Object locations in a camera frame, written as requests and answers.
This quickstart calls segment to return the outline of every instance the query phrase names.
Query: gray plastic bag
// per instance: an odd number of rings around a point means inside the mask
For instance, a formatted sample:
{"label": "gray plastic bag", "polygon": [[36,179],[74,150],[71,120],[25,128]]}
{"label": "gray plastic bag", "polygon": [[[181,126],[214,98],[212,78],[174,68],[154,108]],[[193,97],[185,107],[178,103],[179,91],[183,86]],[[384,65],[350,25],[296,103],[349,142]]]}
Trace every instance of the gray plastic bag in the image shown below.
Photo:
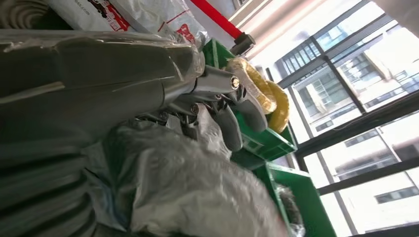
{"label": "gray plastic bag", "polygon": [[104,153],[113,209],[128,232],[287,236],[264,185],[206,145],[134,121],[109,134]]}

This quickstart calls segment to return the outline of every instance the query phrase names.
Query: plastic wrap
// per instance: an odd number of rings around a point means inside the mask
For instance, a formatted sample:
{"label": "plastic wrap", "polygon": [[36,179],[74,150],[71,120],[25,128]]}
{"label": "plastic wrap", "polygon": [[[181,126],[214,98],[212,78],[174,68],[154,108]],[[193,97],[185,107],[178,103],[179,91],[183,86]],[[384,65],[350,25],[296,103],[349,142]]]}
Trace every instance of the plastic wrap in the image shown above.
{"label": "plastic wrap", "polygon": [[226,70],[237,76],[240,83],[258,100],[265,114],[276,110],[277,103],[271,89],[248,61],[243,58],[232,59],[228,62]]}
{"label": "plastic wrap", "polygon": [[[115,66],[112,70],[117,71],[119,66],[118,63],[122,64],[123,61],[129,61],[131,64],[144,64],[144,60],[147,57],[139,54],[138,59],[135,58],[136,53],[142,53],[144,49],[155,49],[155,58],[167,57],[170,60],[170,65],[174,67],[176,73],[179,74],[181,80],[193,80],[204,72],[205,69],[205,58],[202,52],[189,43],[179,43],[160,37],[158,35],[134,33],[134,32],[83,32],[83,31],[46,31],[46,30],[3,30],[0,37],[1,49],[3,52],[11,52],[13,50],[24,49],[29,47],[39,48],[53,48],[56,50],[64,49],[67,47],[78,46],[83,49],[86,53],[94,51],[96,48],[100,50],[102,54],[113,53],[114,50],[121,51],[124,49],[126,52],[131,49],[131,55],[127,55],[124,60],[118,58],[112,58],[107,56],[107,61],[115,62]],[[73,64],[77,64],[76,61],[68,59],[66,65],[61,67],[72,67]],[[90,67],[83,67],[83,72],[92,70],[94,67],[100,66],[99,61],[103,58],[97,57],[98,63],[90,62]],[[160,61],[161,68],[165,68],[164,63],[166,61]],[[152,78],[152,79],[165,79],[167,81],[173,78]]]}
{"label": "plastic wrap", "polygon": [[288,120],[290,118],[290,104],[288,102],[288,96],[276,83],[272,81],[267,81],[267,83],[271,88],[277,103],[277,108],[272,113],[268,125],[272,130],[281,134],[287,127]]}
{"label": "plastic wrap", "polygon": [[282,185],[276,186],[276,192],[281,199],[282,204],[285,207],[288,220],[290,222],[291,237],[304,237],[305,227],[300,214],[300,210],[294,201],[294,195],[291,189]]}
{"label": "plastic wrap", "polygon": [[183,0],[110,0],[135,28],[171,39],[182,35],[198,48],[209,40],[207,31],[194,18]]}
{"label": "plastic wrap", "polygon": [[115,128],[103,144],[107,169],[93,172],[112,186],[111,209],[128,232],[288,236],[264,185],[207,145],[148,121]]}

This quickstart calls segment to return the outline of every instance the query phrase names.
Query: green bin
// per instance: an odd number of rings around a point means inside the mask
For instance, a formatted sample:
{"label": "green bin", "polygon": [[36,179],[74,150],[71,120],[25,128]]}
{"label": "green bin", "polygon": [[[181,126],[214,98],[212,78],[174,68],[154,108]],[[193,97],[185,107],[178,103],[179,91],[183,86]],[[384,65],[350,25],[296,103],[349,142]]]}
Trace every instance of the green bin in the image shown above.
{"label": "green bin", "polygon": [[[224,68],[227,66],[228,59],[235,58],[228,49],[214,39],[204,46],[203,52],[205,63],[216,68]],[[242,132],[243,146],[252,154],[272,161],[295,151],[295,143],[288,127],[281,134],[270,128],[256,133],[246,126],[240,114],[236,114],[236,118]]]}
{"label": "green bin", "polygon": [[276,184],[286,186],[293,192],[295,203],[303,218],[306,237],[336,237],[317,189],[308,173],[265,162],[245,150],[233,153],[231,160],[250,170],[264,183],[289,231],[290,223],[285,207],[275,191]]}

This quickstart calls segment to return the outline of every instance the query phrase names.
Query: window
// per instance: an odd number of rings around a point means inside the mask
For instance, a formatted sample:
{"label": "window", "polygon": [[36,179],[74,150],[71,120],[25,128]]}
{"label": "window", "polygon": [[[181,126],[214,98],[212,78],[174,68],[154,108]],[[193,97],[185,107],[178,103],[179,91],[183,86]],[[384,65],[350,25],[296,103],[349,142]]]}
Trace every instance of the window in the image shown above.
{"label": "window", "polygon": [[[377,197],[389,193],[395,193],[382,198]],[[341,195],[347,214],[350,216],[356,231],[359,234],[369,233],[374,230],[382,230],[398,225],[415,224],[419,221],[417,206],[419,194],[417,188],[409,181],[405,172],[393,174],[361,185],[330,193]],[[323,199],[323,205],[330,217],[339,217],[339,206],[329,199]],[[346,230],[346,226],[336,226]]]}
{"label": "window", "polygon": [[377,195],[376,199],[379,204],[382,204],[382,203],[386,203],[390,201],[400,200],[403,198],[410,198],[416,195],[419,195],[419,190],[417,187],[413,186],[413,187]]}
{"label": "window", "polygon": [[391,153],[363,158],[337,167],[336,176],[340,180],[345,180],[395,163],[397,163],[397,160]]}
{"label": "window", "polygon": [[365,140],[368,140],[368,139],[373,138],[373,137],[376,137],[376,136],[378,136],[377,131],[371,130],[369,132],[366,132],[366,133],[364,133],[362,135],[356,136],[356,137],[354,137],[354,138],[346,141],[345,142],[345,146],[346,147],[351,147],[351,146],[354,146],[354,145],[356,145],[356,144],[358,144],[360,142],[363,142]]}
{"label": "window", "polygon": [[317,41],[326,51],[382,14],[384,11],[375,3],[370,2],[320,36]]}
{"label": "window", "polygon": [[326,122],[326,123],[324,123],[322,125],[317,126],[316,127],[316,131],[320,132],[321,130],[324,130],[324,129],[330,127],[330,126],[333,126],[333,122],[332,121],[328,121],[328,122]]}
{"label": "window", "polygon": [[374,33],[334,62],[367,111],[419,89],[419,49],[405,47],[419,39],[394,21],[377,31],[386,37]]}
{"label": "window", "polygon": [[417,146],[417,144],[408,145],[406,147],[395,149],[394,151],[399,156],[401,161],[419,158],[419,152],[415,145]]}
{"label": "window", "polygon": [[[294,70],[283,69],[292,74],[280,84],[297,113],[290,118],[299,142],[295,157],[339,237],[419,225],[412,208],[419,202],[413,160],[419,158],[419,113],[406,114],[419,109],[412,101],[417,95],[398,100],[419,90],[419,39],[375,3],[355,4],[277,63]],[[393,101],[401,106],[383,106]],[[377,108],[378,116],[369,116]],[[398,118],[384,123],[389,115]],[[377,127],[365,131],[371,124]],[[353,136],[342,141],[348,133]]]}

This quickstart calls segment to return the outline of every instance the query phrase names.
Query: building window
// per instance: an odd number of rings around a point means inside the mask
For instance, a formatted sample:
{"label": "building window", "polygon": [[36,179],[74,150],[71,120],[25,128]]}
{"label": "building window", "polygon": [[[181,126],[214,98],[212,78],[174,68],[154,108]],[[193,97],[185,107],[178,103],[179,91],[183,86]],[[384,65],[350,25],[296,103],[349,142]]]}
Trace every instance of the building window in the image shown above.
{"label": "building window", "polygon": [[396,162],[397,160],[391,153],[386,153],[380,156],[356,160],[352,163],[337,167],[336,173],[340,180],[345,180],[360,174],[365,174],[367,172],[395,164]]}
{"label": "building window", "polygon": [[401,161],[419,158],[419,152],[415,145],[408,145],[406,147],[394,150]]}
{"label": "building window", "polygon": [[328,121],[328,122],[326,122],[324,124],[321,124],[321,125],[317,126],[316,127],[316,131],[320,132],[321,130],[324,130],[324,129],[326,129],[328,127],[331,127],[331,126],[333,126],[333,122],[332,121]]}
{"label": "building window", "polygon": [[392,191],[389,193],[377,195],[376,199],[379,204],[400,200],[404,198],[410,198],[413,196],[419,195],[419,190],[416,187],[409,187],[405,189],[400,189],[396,191]]}
{"label": "building window", "polygon": [[351,112],[352,110],[355,110],[355,109],[356,109],[356,105],[351,104],[347,107],[342,108],[341,110],[337,111],[336,113],[333,113],[330,116],[330,119],[337,119],[338,117],[340,117],[344,114],[347,114],[347,113],[349,113],[349,112]]}
{"label": "building window", "polygon": [[346,147],[351,147],[351,146],[354,146],[354,145],[356,145],[356,144],[358,144],[360,142],[363,142],[365,140],[371,139],[371,138],[376,137],[376,136],[378,136],[377,131],[371,130],[371,131],[366,132],[366,133],[364,133],[362,135],[359,135],[359,136],[356,136],[356,137],[354,137],[354,138],[352,138],[350,140],[347,140],[345,142],[345,146]]}
{"label": "building window", "polygon": [[372,106],[378,105],[379,103],[384,102],[384,101],[386,101],[386,100],[388,100],[390,98],[393,98],[394,96],[396,96],[398,94],[401,94],[403,92],[405,92],[404,89],[401,88],[401,87],[399,87],[399,88],[397,88],[395,90],[392,90],[392,91],[390,91],[388,93],[383,94],[382,96],[377,97],[376,99],[374,99],[374,100],[372,100],[370,102],[367,102],[365,104],[365,107],[366,108],[371,108]]}
{"label": "building window", "polygon": [[320,112],[314,104],[310,94],[308,93],[307,88],[299,90],[298,93],[300,94],[301,100],[303,101],[303,104],[311,117]]}

